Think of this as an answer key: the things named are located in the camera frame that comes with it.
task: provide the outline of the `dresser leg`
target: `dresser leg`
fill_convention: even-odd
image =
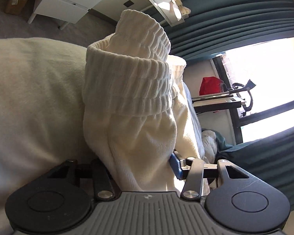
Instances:
[[[63,30],[70,22],[64,22],[61,26],[59,26],[58,28],[60,30]]]
[[[34,18],[36,17],[36,15],[37,15],[36,13],[32,13],[31,16],[29,17],[27,23],[31,24],[32,21],[34,20]]]

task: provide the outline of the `white label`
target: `white label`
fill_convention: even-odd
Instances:
[[[12,0],[12,5],[17,5],[18,0]]]

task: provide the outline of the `white pillow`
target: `white pillow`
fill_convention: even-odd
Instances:
[[[86,48],[43,38],[0,40],[0,235],[16,189],[69,158],[94,158],[82,130]]]

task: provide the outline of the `gray carpet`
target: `gray carpet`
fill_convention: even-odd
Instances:
[[[28,0],[18,16],[4,13],[6,3],[7,0],[0,0],[0,39],[43,37],[87,47],[115,31],[113,25],[89,13],[62,31],[58,26],[63,21],[42,15],[37,15],[29,25],[27,20],[33,12],[35,0]]]

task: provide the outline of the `silver screw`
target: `silver screw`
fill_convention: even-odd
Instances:
[[[188,190],[183,193],[183,196],[186,198],[189,198],[189,199],[196,198],[196,197],[198,197],[198,195],[199,195],[198,192],[193,191],[193,190]]]
[[[109,199],[113,196],[113,193],[110,191],[103,190],[103,191],[100,191],[97,195],[98,197],[102,199]]]

